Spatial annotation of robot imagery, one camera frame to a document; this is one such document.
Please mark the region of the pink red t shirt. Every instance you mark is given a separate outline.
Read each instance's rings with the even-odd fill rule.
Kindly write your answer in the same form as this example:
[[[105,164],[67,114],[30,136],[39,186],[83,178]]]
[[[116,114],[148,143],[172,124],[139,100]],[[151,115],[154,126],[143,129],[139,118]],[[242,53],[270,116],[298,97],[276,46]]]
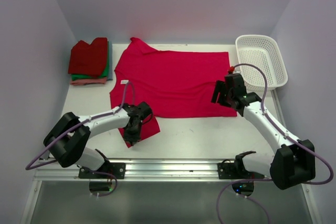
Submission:
[[[228,52],[157,50],[132,37],[115,67],[111,106],[146,102],[152,112],[140,140],[160,132],[157,118],[236,117],[233,109],[211,102],[217,80],[230,68]]]

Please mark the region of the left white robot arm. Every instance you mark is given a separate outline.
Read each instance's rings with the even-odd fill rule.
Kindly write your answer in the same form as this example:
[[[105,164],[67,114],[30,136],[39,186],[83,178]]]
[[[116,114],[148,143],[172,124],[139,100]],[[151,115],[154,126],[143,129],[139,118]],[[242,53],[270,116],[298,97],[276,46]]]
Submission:
[[[91,116],[64,114],[44,139],[44,146],[55,160],[66,168],[73,164],[88,168],[97,178],[109,172],[108,159],[98,150],[87,148],[87,141],[113,129],[123,129],[125,143],[140,141],[143,121],[153,112],[146,102],[123,104],[105,113]]]

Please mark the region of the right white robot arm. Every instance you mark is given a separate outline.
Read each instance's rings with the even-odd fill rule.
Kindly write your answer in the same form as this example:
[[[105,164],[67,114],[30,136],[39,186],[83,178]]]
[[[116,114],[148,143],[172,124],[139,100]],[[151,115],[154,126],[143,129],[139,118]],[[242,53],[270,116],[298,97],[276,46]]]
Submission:
[[[247,92],[240,74],[231,73],[223,81],[216,81],[211,102],[238,112],[258,130],[274,152],[273,156],[255,151],[240,153],[233,163],[218,163],[219,171],[244,179],[267,176],[282,190],[315,178],[314,145],[288,132],[266,108],[262,108],[261,97]]]

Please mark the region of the blue folded shirt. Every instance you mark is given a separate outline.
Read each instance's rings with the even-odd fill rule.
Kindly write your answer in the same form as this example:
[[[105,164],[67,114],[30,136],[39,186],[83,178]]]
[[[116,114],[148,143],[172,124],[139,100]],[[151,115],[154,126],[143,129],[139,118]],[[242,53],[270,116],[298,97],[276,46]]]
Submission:
[[[108,76],[107,80],[111,81],[113,80],[113,50],[112,50],[112,43],[108,41],[108,57],[109,57],[109,70],[108,70]]]

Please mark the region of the white plastic basket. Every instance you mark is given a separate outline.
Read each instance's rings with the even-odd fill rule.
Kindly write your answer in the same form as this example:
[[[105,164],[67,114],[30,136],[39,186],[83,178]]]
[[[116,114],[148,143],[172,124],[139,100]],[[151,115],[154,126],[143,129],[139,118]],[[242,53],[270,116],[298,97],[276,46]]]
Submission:
[[[262,75],[252,67],[258,67],[266,76],[268,90],[284,86],[288,81],[287,70],[277,42],[264,35],[241,35],[235,41],[241,74],[248,90],[262,91],[265,87]]]

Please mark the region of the salmon folded shirt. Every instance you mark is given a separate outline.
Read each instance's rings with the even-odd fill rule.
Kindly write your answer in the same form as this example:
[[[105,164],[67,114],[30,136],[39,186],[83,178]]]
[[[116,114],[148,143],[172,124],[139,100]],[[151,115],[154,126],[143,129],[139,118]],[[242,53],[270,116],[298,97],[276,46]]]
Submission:
[[[105,84],[107,82],[107,77],[98,78],[98,79],[77,79],[70,81],[70,84],[73,86],[85,86],[89,84]]]

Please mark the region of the aluminium mounting rail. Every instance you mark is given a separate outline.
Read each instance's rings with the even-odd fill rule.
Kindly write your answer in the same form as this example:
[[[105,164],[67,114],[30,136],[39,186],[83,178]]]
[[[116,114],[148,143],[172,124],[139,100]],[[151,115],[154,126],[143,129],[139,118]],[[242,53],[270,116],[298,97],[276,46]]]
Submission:
[[[232,164],[233,159],[111,159],[112,173],[117,180],[125,182],[216,182],[220,179],[241,179],[219,168],[220,163]],[[34,181],[92,181],[102,182],[90,172],[85,172],[77,165],[62,168],[53,163],[38,168]]]

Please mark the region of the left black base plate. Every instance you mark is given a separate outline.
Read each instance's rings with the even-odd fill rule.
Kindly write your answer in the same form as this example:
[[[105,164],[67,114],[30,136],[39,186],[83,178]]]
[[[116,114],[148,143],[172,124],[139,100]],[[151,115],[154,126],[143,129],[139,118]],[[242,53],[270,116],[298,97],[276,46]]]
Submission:
[[[126,172],[126,163],[109,163],[104,164],[98,171],[91,171],[82,167],[79,170],[78,177],[80,179],[108,179],[112,174],[116,179],[124,179]]]

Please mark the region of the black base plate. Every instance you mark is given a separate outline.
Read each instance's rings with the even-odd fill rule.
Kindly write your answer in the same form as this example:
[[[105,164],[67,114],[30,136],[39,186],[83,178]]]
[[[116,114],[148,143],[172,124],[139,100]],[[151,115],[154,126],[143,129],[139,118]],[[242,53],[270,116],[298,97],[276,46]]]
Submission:
[[[80,179],[108,179],[112,174],[116,179],[124,179],[126,172],[126,163],[109,163],[104,164],[98,171],[91,171],[82,167],[79,170],[78,177]]]
[[[217,163],[217,173],[219,179],[252,178],[252,174],[250,172],[239,171],[234,163]]]

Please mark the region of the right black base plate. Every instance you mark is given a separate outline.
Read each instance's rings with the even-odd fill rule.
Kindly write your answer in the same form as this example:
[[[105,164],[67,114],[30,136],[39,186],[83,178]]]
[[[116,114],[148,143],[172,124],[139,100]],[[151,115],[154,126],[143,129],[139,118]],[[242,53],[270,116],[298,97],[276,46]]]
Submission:
[[[252,178],[252,174],[250,172],[239,171],[234,163],[217,163],[217,173],[219,179]]]

